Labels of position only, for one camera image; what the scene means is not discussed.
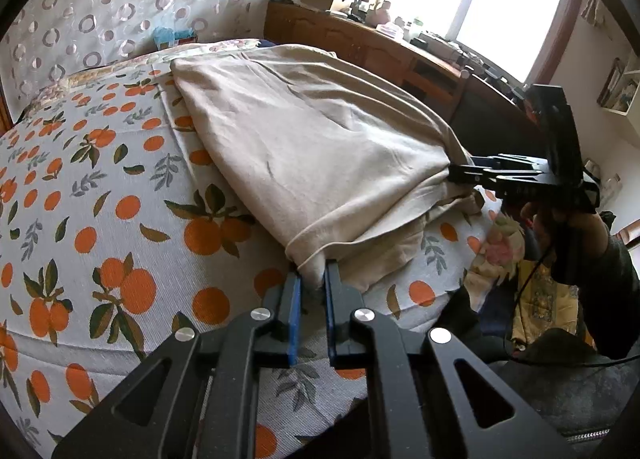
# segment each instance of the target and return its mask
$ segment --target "wooden cabinet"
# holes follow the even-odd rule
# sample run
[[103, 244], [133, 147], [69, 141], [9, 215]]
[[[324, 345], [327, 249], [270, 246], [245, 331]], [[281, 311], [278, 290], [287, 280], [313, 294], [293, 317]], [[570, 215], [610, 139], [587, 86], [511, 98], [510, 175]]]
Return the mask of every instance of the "wooden cabinet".
[[270, 2], [264, 36], [277, 44], [304, 44], [334, 51], [418, 97], [442, 117], [455, 107], [460, 71], [405, 42], [396, 42], [352, 20]]

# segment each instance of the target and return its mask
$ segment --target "bedsheet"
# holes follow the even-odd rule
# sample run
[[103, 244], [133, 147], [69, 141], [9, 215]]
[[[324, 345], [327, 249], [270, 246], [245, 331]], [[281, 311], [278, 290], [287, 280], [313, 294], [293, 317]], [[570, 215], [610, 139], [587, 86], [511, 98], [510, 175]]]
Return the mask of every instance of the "bedsheet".
[[[172, 330], [221, 327], [283, 280], [284, 249], [212, 165], [169, 70], [256, 45], [76, 74], [0, 138], [0, 401], [44, 458]], [[481, 214], [428, 225], [420, 256], [372, 286], [367, 306], [431, 327], [500, 209], [482, 194]], [[301, 363], [261, 372], [258, 458], [286, 457], [366, 396], [364, 371], [329, 366], [323, 320], [309, 303]]]

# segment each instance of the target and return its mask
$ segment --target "beige cloth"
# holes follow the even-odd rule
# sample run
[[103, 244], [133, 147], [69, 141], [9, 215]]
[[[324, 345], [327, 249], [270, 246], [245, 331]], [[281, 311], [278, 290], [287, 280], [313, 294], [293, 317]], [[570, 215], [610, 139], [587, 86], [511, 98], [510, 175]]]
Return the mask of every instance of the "beige cloth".
[[446, 181], [449, 158], [468, 163], [449, 126], [325, 51], [202, 55], [172, 72], [213, 162], [307, 285], [337, 259], [366, 290], [417, 254], [426, 222], [469, 197]]

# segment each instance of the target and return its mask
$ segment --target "circle wallpaper pattern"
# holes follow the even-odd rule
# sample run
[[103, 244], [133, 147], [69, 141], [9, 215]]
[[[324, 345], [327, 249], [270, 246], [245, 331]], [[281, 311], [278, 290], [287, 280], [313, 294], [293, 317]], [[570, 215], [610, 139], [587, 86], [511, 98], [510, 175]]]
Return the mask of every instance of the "circle wallpaper pattern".
[[0, 75], [14, 118], [64, 76], [154, 51], [158, 27], [201, 42], [248, 32], [252, 0], [29, 0], [4, 36]]

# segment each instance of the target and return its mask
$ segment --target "white bottle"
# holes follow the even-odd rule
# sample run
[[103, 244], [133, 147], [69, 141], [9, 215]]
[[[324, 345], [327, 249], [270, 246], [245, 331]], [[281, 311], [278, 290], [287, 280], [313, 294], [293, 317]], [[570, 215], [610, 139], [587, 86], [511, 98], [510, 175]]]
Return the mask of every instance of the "white bottle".
[[610, 204], [622, 190], [622, 179], [618, 174], [614, 174], [613, 178], [607, 179], [600, 188], [600, 209], [602, 210], [607, 204]]

